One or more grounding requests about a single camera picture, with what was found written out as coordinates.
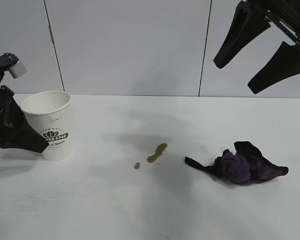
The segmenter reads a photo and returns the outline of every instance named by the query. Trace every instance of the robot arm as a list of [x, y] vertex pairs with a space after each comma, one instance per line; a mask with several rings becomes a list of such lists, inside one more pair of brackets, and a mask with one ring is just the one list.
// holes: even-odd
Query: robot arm
[[[6, 71], [16, 79], [27, 70], [17, 56], [5, 53], [0, 56], [0, 83]], [[29, 125], [13, 96], [14, 92], [7, 86], [0, 86], [0, 148], [42, 153], [48, 142]]]
[[218, 68], [226, 66], [242, 48], [271, 27], [270, 22], [295, 42], [282, 42], [267, 65], [248, 83], [253, 93], [289, 77], [300, 74], [300, 0], [241, 1], [224, 40], [214, 59]]

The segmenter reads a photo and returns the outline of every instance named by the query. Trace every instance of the white tabletop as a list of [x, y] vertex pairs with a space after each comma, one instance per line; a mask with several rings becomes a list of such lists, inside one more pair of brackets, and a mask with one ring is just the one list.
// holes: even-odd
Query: white tabletop
[[[0, 149], [0, 240], [300, 240], [300, 99], [74, 95], [71, 107], [69, 158]], [[240, 187], [184, 164], [236, 141], [288, 175]]]

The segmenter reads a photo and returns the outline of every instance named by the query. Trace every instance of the paper cup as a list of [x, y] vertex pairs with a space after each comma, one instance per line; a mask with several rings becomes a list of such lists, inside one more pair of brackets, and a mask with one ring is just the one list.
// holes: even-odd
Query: paper cup
[[20, 105], [29, 124], [49, 143], [42, 156], [58, 161], [71, 153], [71, 97], [63, 91], [45, 91], [26, 98]]

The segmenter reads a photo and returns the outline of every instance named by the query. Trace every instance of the green liquid stain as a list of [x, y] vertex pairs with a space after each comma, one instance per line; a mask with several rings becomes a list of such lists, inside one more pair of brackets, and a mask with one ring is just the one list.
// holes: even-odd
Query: green liquid stain
[[140, 169], [140, 166], [141, 166], [141, 163], [140, 163], [140, 162], [136, 162], [133, 168], [134, 168], [135, 170], [139, 170], [139, 169]]
[[154, 154], [148, 156], [146, 161], [150, 164], [153, 164], [162, 155], [162, 153], [166, 150], [167, 147], [167, 143], [161, 143], [159, 146], [156, 147]]

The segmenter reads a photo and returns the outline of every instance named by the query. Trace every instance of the purple cloth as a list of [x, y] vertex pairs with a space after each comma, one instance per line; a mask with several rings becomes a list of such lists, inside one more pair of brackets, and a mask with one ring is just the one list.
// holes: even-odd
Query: purple cloth
[[238, 185], [260, 184], [276, 177], [284, 176], [289, 169], [285, 166], [272, 164], [262, 156], [258, 148], [248, 141], [234, 143], [236, 154], [225, 150], [213, 166], [202, 166], [195, 160], [186, 157], [189, 166], [213, 174], [219, 178], [225, 177]]

